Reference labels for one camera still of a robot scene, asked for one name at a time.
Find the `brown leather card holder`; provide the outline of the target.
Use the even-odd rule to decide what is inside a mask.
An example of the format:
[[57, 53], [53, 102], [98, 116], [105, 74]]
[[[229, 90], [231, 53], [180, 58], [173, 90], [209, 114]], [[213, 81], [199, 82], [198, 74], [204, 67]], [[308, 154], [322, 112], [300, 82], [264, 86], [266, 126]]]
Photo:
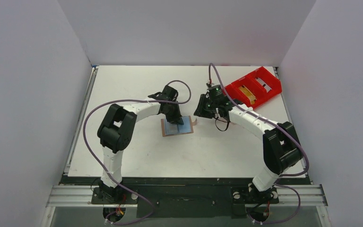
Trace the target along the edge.
[[197, 125], [198, 120], [196, 117], [183, 116], [183, 124], [169, 123], [165, 118], [161, 119], [162, 136], [176, 136], [183, 134], [191, 134], [194, 132], [193, 127]]

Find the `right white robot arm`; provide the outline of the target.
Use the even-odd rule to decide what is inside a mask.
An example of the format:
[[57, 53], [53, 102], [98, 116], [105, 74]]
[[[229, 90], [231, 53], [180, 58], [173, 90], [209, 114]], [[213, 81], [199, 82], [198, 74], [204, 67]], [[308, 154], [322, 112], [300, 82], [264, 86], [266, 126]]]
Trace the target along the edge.
[[209, 87], [206, 93], [200, 95], [194, 115], [208, 119], [223, 118], [227, 123], [245, 128], [262, 141], [265, 166], [247, 190], [248, 197], [254, 202], [264, 199], [277, 179], [303, 158], [290, 122], [279, 123], [260, 116], [243, 102], [230, 100], [220, 85]]

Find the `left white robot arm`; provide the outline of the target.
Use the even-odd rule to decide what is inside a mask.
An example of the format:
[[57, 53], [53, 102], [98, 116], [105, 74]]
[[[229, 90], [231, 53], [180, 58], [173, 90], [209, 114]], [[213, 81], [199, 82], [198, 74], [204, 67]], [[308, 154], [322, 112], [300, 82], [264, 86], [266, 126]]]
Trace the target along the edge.
[[161, 92], [149, 95], [144, 100], [130, 100], [127, 105], [112, 104], [101, 122], [97, 136], [104, 150], [104, 166], [99, 187], [104, 190], [104, 198], [110, 203], [121, 200], [122, 190], [117, 183], [122, 182], [121, 165], [125, 148], [130, 144], [135, 125], [150, 116], [163, 114], [171, 125], [184, 125], [179, 105], [178, 91], [166, 85]]

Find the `yellow card in bin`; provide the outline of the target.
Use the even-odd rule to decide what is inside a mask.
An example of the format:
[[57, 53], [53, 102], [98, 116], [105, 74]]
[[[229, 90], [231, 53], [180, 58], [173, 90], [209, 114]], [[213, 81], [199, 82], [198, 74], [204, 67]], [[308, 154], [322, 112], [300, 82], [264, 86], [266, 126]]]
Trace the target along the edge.
[[251, 105], [255, 104], [256, 96], [246, 86], [240, 86], [239, 90], [247, 97]]

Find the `white card in bin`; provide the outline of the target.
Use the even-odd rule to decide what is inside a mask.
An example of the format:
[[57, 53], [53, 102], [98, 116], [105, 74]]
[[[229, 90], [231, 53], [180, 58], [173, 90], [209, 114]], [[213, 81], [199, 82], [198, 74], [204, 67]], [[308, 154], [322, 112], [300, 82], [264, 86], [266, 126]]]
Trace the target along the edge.
[[256, 81], [262, 85], [262, 87], [266, 90], [266, 92], [268, 93], [272, 88], [261, 78], [256, 78]]

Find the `red three-compartment bin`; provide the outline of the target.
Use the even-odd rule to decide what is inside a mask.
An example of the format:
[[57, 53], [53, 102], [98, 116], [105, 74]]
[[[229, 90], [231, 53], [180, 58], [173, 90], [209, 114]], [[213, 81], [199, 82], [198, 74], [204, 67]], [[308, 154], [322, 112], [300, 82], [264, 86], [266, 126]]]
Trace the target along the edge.
[[[264, 80], [272, 89], [267, 93], [262, 85], [256, 81], [256, 78]], [[239, 90], [240, 86], [246, 86], [247, 89], [256, 96], [257, 100], [255, 104], [251, 105], [249, 103], [247, 97]], [[248, 107], [257, 109], [282, 93], [282, 85], [280, 80], [277, 79], [276, 76], [274, 76], [269, 70], [265, 67], [259, 67], [227, 85], [225, 90], [232, 99], [237, 99], [246, 104]]]

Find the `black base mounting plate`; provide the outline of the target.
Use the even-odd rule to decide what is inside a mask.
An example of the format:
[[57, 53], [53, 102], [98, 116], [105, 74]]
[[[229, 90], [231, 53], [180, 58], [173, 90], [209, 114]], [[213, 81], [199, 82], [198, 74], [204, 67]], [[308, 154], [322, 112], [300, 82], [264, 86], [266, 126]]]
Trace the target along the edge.
[[258, 192], [251, 178], [137, 178], [125, 177], [125, 189], [114, 189], [98, 182], [91, 203], [103, 205], [111, 220], [128, 213], [128, 205], [137, 207], [137, 217], [148, 213], [152, 218], [245, 218], [247, 213], [265, 216], [263, 207], [278, 204], [276, 188]]

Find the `aluminium frame rail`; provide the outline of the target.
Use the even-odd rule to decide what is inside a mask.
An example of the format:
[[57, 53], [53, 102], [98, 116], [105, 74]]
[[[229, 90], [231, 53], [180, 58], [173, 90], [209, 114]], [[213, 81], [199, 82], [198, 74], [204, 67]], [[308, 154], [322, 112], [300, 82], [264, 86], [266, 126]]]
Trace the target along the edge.
[[[327, 199], [321, 185], [293, 185], [299, 193], [301, 206], [327, 206]], [[287, 188], [277, 187], [278, 206], [298, 204], [296, 193]], [[92, 203], [93, 192], [87, 185], [56, 185], [51, 189], [47, 207], [115, 207], [117, 204]]]

